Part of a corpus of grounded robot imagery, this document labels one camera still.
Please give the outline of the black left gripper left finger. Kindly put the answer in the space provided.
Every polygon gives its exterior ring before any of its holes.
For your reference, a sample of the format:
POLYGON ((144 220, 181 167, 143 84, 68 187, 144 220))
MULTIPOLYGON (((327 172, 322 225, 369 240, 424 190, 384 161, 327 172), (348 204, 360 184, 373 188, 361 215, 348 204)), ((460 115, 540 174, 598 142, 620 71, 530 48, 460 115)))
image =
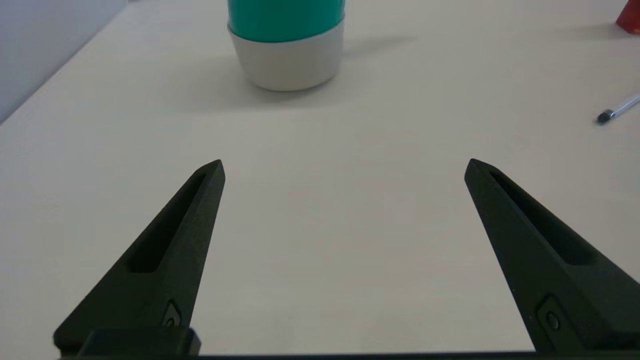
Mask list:
POLYGON ((53 335, 62 357, 197 356, 190 323, 226 174, 197 169, 53 335))

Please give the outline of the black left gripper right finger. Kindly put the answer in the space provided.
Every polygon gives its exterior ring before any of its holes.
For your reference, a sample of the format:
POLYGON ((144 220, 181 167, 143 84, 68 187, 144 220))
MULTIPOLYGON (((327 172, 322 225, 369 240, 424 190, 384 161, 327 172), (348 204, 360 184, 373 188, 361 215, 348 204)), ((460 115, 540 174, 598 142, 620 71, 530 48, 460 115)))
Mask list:
POLYGON ((538 354, 638 354, 640 287, 505 173, 464 181, 538 354))

